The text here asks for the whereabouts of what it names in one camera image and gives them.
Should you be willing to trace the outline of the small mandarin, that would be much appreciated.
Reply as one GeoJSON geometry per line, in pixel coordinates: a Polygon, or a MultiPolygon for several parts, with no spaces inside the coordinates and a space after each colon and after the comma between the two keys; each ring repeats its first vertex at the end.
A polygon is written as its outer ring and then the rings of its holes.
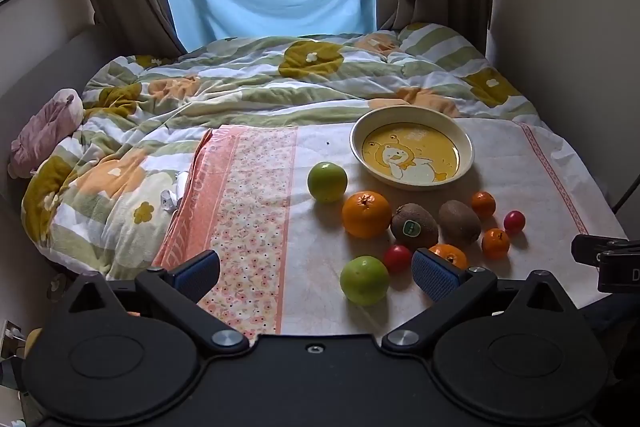
{"type": "Polygon", "coordinates": [[[496,212],[497,204],[490,193],[479,191],[471,198],[471,208],[480,220],[487,220],[496,212]]]}
{"type": "Polygon", "coordinates": [[[508,255],[510,247],[510,237],[503,229],[489,229],[483,235],[482,251],[486,259],[503,259],[508,255]]]}

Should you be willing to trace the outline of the red cherry tomato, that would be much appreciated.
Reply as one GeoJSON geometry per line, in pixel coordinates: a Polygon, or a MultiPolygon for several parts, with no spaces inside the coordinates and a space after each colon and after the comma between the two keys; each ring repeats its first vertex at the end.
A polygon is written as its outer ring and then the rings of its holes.
{"type": "Polygon", "coordinates": [[[524,230],[526,218],[520,210],[511,210],[503,219],[503,228],[510,236],[518,235],[524,230]]]}
{"type": "Polygon", "coordinates": [[[383,255],[383,265],[388,273],[395,275],[410,269],[413,252],[409,248],[395,244],[387,248],[383,255]]]}

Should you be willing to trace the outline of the brown kiwi plain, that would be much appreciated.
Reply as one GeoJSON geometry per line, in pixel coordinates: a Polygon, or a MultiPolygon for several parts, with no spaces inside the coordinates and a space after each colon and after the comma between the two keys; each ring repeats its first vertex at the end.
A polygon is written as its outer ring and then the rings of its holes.
{"type": "Polygon", "coordinates": [[[455,199],[440,206],[438,221],[446,242],[459,248],[475,243],[482,231],[480,218],[476,213],[468,205],[455,199]]]}

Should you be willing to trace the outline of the kiwi with green sticker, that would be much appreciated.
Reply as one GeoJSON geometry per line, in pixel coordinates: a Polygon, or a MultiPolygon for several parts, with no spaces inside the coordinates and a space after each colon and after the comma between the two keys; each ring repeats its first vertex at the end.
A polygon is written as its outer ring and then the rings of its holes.
{"type": "Polygon", "coordinates": [[[407,202],[395,210],[390,231],[396,242],[410,251],[431,248],[439,239],[438,225],[431,213],[414,202],[407,202]]]}

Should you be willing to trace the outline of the green apple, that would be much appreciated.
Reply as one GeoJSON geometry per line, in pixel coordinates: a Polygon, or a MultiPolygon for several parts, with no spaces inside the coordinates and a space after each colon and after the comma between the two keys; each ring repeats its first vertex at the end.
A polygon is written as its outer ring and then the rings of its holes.
{"type": "Polygon", "coordinates": [[[386,296],[390,273],[378,258],[360,256],[346,263],[340,285],[346,298],[355,305],[373,306],[386,296]]]}
{"type": "Polygon", "coordinates": [[[322,161],[314,165],[307,176],[310,195],[322,204],[332,204],[340,200],[347,187],[346,171],[331,161],[322,161]]]}

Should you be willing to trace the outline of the large orange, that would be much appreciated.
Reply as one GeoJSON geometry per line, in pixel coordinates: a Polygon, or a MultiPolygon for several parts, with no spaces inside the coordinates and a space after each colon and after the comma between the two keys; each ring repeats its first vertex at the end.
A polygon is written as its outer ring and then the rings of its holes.
{"type": "Polygon", "coordinates": [[[392,207],[382,194],[361,191],[345,200],[341,217],[348,234],[357,239],[374,239],[390,226],[392,207]]]}

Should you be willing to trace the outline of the green striped floral duvet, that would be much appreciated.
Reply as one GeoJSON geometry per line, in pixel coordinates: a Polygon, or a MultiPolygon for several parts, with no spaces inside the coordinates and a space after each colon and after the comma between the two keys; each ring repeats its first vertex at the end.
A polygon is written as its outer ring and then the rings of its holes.
{"type": "Polygon", "coordinates": [[[426,23],[363,36],[228,38],[175,61],[120,56],[80,99],[81,124],[38,161],[21,218],[43,256],[110,280],[131,279],[156,257],[171,218],[160,196],[210,129],[341,124],[401,103],[539,122],[468,40],[426,23]]]}

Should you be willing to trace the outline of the floral pink white cloth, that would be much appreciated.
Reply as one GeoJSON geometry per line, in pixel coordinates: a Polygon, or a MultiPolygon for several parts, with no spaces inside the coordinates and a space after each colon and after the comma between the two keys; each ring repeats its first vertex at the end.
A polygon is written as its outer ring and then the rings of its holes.
{"type": "Polygon", "coordinates": [[[220,277],[201,306],[247,336],[382,335],[408,321],[428,306],[409,272],[392,277],[385,297],[370,307],[353,305],[341,290],[344,265],[382,256],[393,236],[356,239],[343,228],[340,204],[312,198],[308,172],[328,160],[347,172],[349,193],[373,191],[393,207],[415,202],[436,212],[450,199],[490,193],[497,203],[491,227],[512,210],[526,221],[509,254],[490,269],[504,279],[544,269],[576,305],[596,301],[597,272],[574,261],[570,243],[579,233],[620,237],[623,229],[570,144],[507,120],[468,118],[462,128],[474,146],[472,169],[425,192],[398,190],[363,170],[349,147],[349,124],[208,132],[155,262],[171,269],[216,251],[220,277]]]}

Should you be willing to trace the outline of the cream duck-print bowl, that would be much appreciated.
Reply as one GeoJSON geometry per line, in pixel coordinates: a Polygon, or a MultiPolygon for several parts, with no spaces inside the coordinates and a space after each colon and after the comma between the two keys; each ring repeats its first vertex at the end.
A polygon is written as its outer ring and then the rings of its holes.
{"type": "Polygon", "coordinates": [[[473,167],[469,135],[452,118],[412,105],[370,110],[352,126],[350,149],[376,179],[424,191],[463,178],[473,167]]]}

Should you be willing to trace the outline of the pink plush pillow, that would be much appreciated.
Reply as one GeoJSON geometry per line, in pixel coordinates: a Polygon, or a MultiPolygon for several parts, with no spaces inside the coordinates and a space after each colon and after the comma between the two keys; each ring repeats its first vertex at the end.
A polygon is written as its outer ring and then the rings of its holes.
{"type": "Polygon", "coordinates": [[[61,89],[30,117],[11,142],[8,173],[11,179],[28,179],[63,139],[84,120],[85,109],[74,89],[61,89]]]}

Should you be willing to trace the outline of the grey bed headboard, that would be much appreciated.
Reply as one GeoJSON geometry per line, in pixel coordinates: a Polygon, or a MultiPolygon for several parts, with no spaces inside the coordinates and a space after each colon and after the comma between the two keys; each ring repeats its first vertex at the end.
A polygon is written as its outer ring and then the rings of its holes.
{"type": "Polygon", "coordinates": [[[16,208],[27,186],[25,180],[12,180],[6,170],[10,145],[18,132],[58,90],[73,88],[81,93],[92,76],[119,54],[106,29],[90,26],[1,95],[1,196],[6,205],[16,208]]]}

